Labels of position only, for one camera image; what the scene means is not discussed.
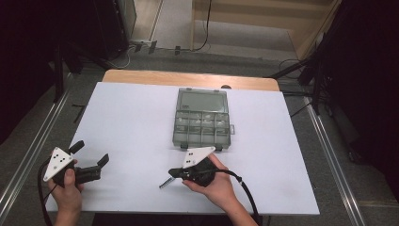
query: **person's right hand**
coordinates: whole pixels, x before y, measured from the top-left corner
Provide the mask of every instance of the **person's right hand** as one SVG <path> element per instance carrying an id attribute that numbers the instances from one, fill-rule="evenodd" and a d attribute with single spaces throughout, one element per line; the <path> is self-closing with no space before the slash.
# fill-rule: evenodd
<path id="1" fill-rule="evenodd" d="M 214 154 L 211 153 L 208 157 L 220 170 L 228 170 Z M 246 208 L 237 200 L 229 174 L 217 172 L 215 174 L 215 179 L 206 187 L 199 186 L 188 180 L 183 180 L 183 184 L 188 186 L 191 190 L 205 195 L 208 200 L 224 210 L 234 226 L 257 225 Z"/>
<path id="2" fill-rule="evenodd" d="M 49 189 L 56 186 L 53 180 L 48 182 Z M 75 173 L 73 169 L 67 169 L 64 176 L 64 186 L 57 186 L 52 195 L 58 206 L 55 226 L 76 225 L 82 209 L 83 185 L 75 186 Z"/>
<path id="3" fill-rule="evenodd" d="M 225 167 L 213 153 L 211 153 L 208 157 L 220 170 L 228 170 L 228 168 Z M 183 184 L 188 186 L 191 190 L 205 195 L 208 200 L 225 211 L 229 205 L 238 202 L 232 188 L 230 175 L 224 172 L 217 172 L 213 182 L 206 187 L 199 186 L 196 183 L 188 180 L 183 180 Z"/>

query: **black cable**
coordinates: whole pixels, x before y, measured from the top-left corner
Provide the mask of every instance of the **black cable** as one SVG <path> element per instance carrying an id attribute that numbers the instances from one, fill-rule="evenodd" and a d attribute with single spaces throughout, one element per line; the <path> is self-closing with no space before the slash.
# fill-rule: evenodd
<path id="1" fill-rule="evenodd" d="M 41 187 L 41 176 L 43 173 L 44 168 L 50 163 L 51 157 L 48 157 L 40 166 L 38 171 L 38 191 L 39 191 L 39 198 L 40 198 L 40 205 L 41 205 L 41 212 L 43 213 L 44 221 L 46 222 L 47 226 L 53 226 L 53 223 L 50 220 L 50 216 L 46 210 L 45 199 L 43 197 L 42 187 Z"/>
<path id="2" fill-rule="evenodd" d="M 209 0 L 208 18 L 206 19 L 206 37 L 205 37 L 205 41 L 203 42 L 203 44 L 202 44 L 202 46 L 200 48 L 194 49 L 193 52 L 201 50 L 203 48 L 203 46 L 205 46 L 206 42 L 208 41 L 208 37 L 209 37 L 209 17 L 211 16 L 211 6 L 212 6 L 212 0 Z"/>
<path id="3" fill-rule="evenodd" d="M 294 114 L 290 115 L 290 118 L 297 115 L 301 110 L 305 109 L 308 105 L 311 105 L 311 102 L 307 103 L 306 105 L 302 106 L 299 110 L 297 110 Z"/>
<path id="4" fill-rule="evenodd" d="M 298 64 L 300 65 L 299 59 L 285 59 L 285 60 L 282 60 L 282 62 L 279 64 L 279 72 L 281 72 L 281 65 L 287 61 L 298 61 Z M 285 74 L 284 76 L 289 79 L 297 79 L 298 78 L 298 77 L 290 77 L 287 74 Z"/>
<path id="5" fill-rule="evenodd" d="M 47 198 L 49 198 L 49 196 L 50 196 L 51 193 L 56 189 L 57 186 L 58 186 L 58 185 L 56 184 L 56 185 L 51 189 L 51 191 L 50 191 L 46 196 L 44 196 L 44 200 L 45 200 L 45 201 L 47 201 Z"/>
<path id="6" fill-rule="evenodd" d="M 271 222 L 271 221 L 272 221 L 272 217 L 269 216 L 269 218 L 267 218 L 266 226 L 270 226 L 270 222 Z"/>
<path id="7" fill-rule="evenodd" d="M 205 44 L 208 42 L 208 37 L 209 37 L 209 18 L 211 16 L 211 8 L 212 8 L 212 0 L 209 0 L 208 16 L 207 16 L 207 19 L 206 19 L 205 41 L 203 42 L 202 46 L 200 48 L 193 49 L 193 50 L 191 50 L 191 49 L 181 49 L 181 50 L 179 50 L 180 52 L 197 52 L 197 51 L 201 50 L 205 46 Z M 155 50 L 176 51 L 176 49 L 157 48 L 157 47 L 155 47 Z"/>
<path id="8" fill-rule="evenodd" d="M 284 96 L 306 96 L 312 97 L 312 93 L 303 92 L 303 91 L 289 91 L 289 90 L 282 90 L 281 91 Z"/>

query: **clear plastic organizer box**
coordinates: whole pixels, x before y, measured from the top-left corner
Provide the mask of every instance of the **clear plastic organizer box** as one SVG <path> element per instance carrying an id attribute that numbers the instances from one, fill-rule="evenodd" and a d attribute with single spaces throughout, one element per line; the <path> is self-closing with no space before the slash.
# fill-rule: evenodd
<path id="1" fill-rule="evenodd" d="M 173 144 L 183 149 L 231 145 L 227 93 L 220 90 L 179 89 Z"/>

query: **black wire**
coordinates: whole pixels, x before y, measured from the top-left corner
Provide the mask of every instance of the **black wire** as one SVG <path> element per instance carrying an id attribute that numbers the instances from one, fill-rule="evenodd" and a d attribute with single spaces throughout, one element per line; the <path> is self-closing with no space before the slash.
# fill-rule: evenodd
<path id="1" fill-rule="evenodd" d="M 197 52 L 201 50 L 205 44 L 208 42 L 208 37 L 209 37 L 209 18 L 211 16 L 211 7 L 212 7 L 212 0 L 209 0 L 209 7 L 208 7 L 208 16 L 206 19 L 206 31 L 205 31 L 205 41 L 203 42 L 202 46 L 197 49 L 180 49 L 180 52 Z M 157 48 L 155 47 L 155 50 L 169 50 L 169 51 L 176 51 L 176 49 L 168 49 L 168 48 Z"/>
<path id="2" fill-rule="evenodd" d="M 45 201 L 47 201 L 47 198 L 49 198 L 49 196 L 50 196 L 51 193 L 56 189 L 57 186 L 58 186 L 58 185 L 56 184 L 56 185 L 51 189 L 51 191 L 50 191 L 46 196 L 44 196 L 44 200 L 45 200 Z"/>
<path id="3" fill-rule="evenodd" d="M 261 224 L 260 224 L 260 218 L 259 218 L 258 209 L 256 208 L 255 201 L 253 200 L 253 197 L 252 197 L 252 195 L 250 194 L 250 191 L 249 191 L 249 189 L 248 189 L 246 183 L 244 183 L 244 182 L 241 180 L 240 185 L 241 185 L 241 186 L 243 187 L 243 189 L 246 191 L 247 196 L 248 196 L 249 201 L 250 201 L 250 204 L 252 205 L 252 209 L 253 209 L 253 218 L 255 219 L 255 222 L 256 222 L 258 225 L 261 225 Z"/>
<path id="4" fill-rule="evenodd" d="M 44 221 L 46 222 L 47 226 L 53 226 L 53 223 L 50 220 L 50 216 L 47 213 L 45 199 L 43 197 L 42 187 L 41 187 L 41 175 L 43 173 L 44 167 L 46 167 L 50 163 L 50 158 L 48 157 L 40 166 L 38 171 L 38 191 L 39 191 L 39 198 L 40 198 L 40 205 L 41 205 L 41 212 L 43 213 Z"/>
<path id="5" fill-rule="evenodd" d="M 269 216 L 269 218 L 267 218 L 266 226 L 270 226 L 270 222 L 271 222 L 271 221 L 272 221 L 272 217 Z"/>
<path id="6" fill-rule="evenodd" d="M 302 92 L 302 91 L 289 91 L 289 90 L 282 90 L 281 91 L 284 96 L 306 96 L 306 97 L 312 97 L 313 94 L 308 93 L 308 92 Z"/>
<path id="7" fill-rule="evenodd" d="M 202 44 L 202 46 L 200 48 L 193 50 L 193 52 L 201 50 L 203 48 L 203 46 L 205 46 L 206 42 L 208 42 L 208 37 L 209 37 L 209 17 L 211 16 L 211 6 L 212 6 L 212 0 L 209 0 L 208 18 L 206 19 L 206 38 L 205 38 L 205 41 L 203 42 L 203 44 Z"/>
<path id="8" fill-rule="evenodd" d="M 299 110 L 297 110 L 295 113 L 290 115 L 290 117 L 292 118 L 293 116 L 297 115 L 301 110 L 305 109 L 305 107 L 307 107 L 308 105 L 311 105 L 311 102 L 309 102 L 306 105 L 302 106 Z"/>
<path id="9" fill-rule="evenodd" d="M 300 62 L 299 59 L 285 59 L 285 60 L 282 60 L 282 62 L 279 64 L 279 72 L 281 72 L 281 65 L 282 65 L 283 63 L 287 62 L 287 61 L 298 61 L 298 62 Z M 288 76 L 288 75 L 285 75 L 285 77 L 286 77 L 286 78 L 289 78 L 289 79 L 297 79 L 297 77 L 290 77 L 290 76 Z"/>

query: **white table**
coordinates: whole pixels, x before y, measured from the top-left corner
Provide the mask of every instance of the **white table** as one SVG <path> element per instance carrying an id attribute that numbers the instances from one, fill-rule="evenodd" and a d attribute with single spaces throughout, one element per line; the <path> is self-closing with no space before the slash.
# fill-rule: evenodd
<path id="1" fill-rule="evenodd" d="M 119 213 L 218 214 L 222 211 L 177 179 L 164 189 L 168 170 L 185 152 L 172 132 L 178 89 L 173 86 L 98 83 L 72 144 L 86 146 L 74 158 L 90 167 L 106 153 L 102 179 L 87 183 L 83 211 Z M 261 215 L 317 215 L 308 173 L 281 92 L 224 89 L 228 93 L 231 136 L 216 156 L 242 176 Z M 240 202 L 251 205 L 232 178 Z M 51 197 L 49 211 L 56 210 Z"/>

